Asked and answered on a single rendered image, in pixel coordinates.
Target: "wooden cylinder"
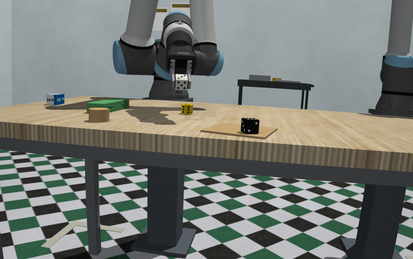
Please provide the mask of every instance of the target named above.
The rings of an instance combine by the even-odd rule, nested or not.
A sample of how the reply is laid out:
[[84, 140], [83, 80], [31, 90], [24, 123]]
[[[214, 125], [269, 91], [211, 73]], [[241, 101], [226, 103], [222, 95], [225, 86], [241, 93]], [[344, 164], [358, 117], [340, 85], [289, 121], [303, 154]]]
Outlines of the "wooden cylinder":
[[109, 108], [89, 108], [88, 109], [89, 122], [108, 122]]

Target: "wooden tabletop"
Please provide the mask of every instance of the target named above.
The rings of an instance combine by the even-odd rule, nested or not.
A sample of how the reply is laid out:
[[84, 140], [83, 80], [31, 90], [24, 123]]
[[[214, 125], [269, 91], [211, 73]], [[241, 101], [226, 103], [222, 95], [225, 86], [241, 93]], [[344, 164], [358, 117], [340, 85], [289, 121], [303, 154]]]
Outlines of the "wooden tabletop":
[[[0, 108], [0, 137], [231, 159], [413, 172], [413, 119], [358, 113], [192, 102], [129, 100], [110, 121], [88, 122], [86, 103], [102, 97]], [[277, 128], [266, 139], [200, 132], [257, 118]]]

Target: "tiled floor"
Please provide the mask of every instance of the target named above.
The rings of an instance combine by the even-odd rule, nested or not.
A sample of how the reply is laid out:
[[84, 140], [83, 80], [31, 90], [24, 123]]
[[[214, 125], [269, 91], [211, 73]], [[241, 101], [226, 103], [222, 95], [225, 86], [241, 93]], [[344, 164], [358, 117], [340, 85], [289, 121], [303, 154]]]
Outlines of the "tiled floor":
[[[147, 168], [100, 162], [102, 247], [114, 259], [157, 258], [129, 251], [147, 224]], [[86, 222], [82, 159], [0, 150], [0, 229], [5, 259], [91, 258], [77, 226], [41, 247], [73, 220]], [[317, 259], [345, 256], [355, 238], [364, 184], [185, 171], [184, 227], [197, 234], [188, 259]], [[413, 187], [407, 188], [396, 249], [413, 256]]]

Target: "blue joint cap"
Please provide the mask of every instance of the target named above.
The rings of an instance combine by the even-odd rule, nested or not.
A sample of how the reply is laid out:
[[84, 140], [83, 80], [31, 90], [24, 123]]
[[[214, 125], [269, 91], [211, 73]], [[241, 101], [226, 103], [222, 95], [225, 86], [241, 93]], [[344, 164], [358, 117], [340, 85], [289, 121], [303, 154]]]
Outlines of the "blue joint cap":
[[410, 68], [413, 67], [413, 56], [387, 55], [384, 62], [390, 66]]
[[165, 19], [166, 19], [170, 14], [173, 14], [173, 13], [182, 13], [182, 14], [184, 14], [185, 16], [187, 16], [187, 18], [189, 18], [190, 23], [192, 23], [192, 20], [190, 19], [190, 17], [189, 17], [185, 12], [182, 12], [182, 11], [180, 11], [180, 10], [174, 10], [174, 11], [170, 12], [169, 14], [167, 14], [167, 15], [165, 16]]
[[168, 73], [165, 72], [163, 69], [161, 69], [161, 68], [158, 66], [157, 62], [155, 62], [154, 70], [155, 70], [155, 73], [156, 73], [159, 77], [161, 77], [161, 78], [163, 78], [163, 79], [165, 79], [165, 80], [171, 81], [170, 74], [168, 74]]
[[222, 70], [223, 65], [224, 65], [224, 56], [222, 55], [222, 52], [219, 51], [219, 60], [217, 62], [216, 68], [214, 69], [214, 71], [209, 76], [215, 76], [215, 75], [219, 74], [219, 72], [221, 72], [221, 70]]
[[123, 58], [123, 52], [121, 52], [119, 41], [114, 41], [112, 58], [114, 60], [115, 71], [119, 74], [127, 75], [125, 59]]

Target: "gray wall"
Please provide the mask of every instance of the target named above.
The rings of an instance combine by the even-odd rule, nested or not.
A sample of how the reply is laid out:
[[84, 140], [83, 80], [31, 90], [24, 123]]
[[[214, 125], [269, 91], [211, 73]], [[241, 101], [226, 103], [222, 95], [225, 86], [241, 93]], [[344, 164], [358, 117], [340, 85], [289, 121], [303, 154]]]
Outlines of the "gray wall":
[[[0, 1], [0, 16], [6, 16], [0, 18], [0, 106], [11, 105], [4, 98], [11, 94], [5, 2]], [[159, 7], [170, 3], [159, 0]], [[309, 109], [367, 113], [381, 93], [391, 3], [216, 0], [216, 42], [224, 67], [214, 77], [193, 76], [189, 94], [197, 102], [236, 104], [238, 79], [269, 75], [315, 85]], [[44, 101], [48, 93], [147, 97], [152, 76], [120, 75], [113, 68], [113, 41], [125, 31], [129, 5], [129, 0], [13, 0], [13, 104]], [[300, 92], [245, 87], [243, 104], [299, 108]]]

